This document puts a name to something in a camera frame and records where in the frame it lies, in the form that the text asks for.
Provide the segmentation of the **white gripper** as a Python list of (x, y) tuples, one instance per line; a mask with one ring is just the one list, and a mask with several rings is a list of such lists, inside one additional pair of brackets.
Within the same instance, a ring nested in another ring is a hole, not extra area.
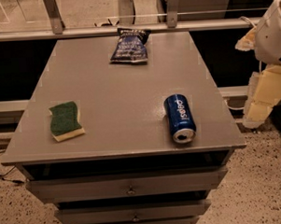
[(256, 58), (267, 63), (265, 70), (254, 72), (249, 79), (244, 105), (243, 125), (257, 129), (281, 102), (281, 0), (273, 0), (257, 28), (238, 39), (235, 48), (255, 49)]

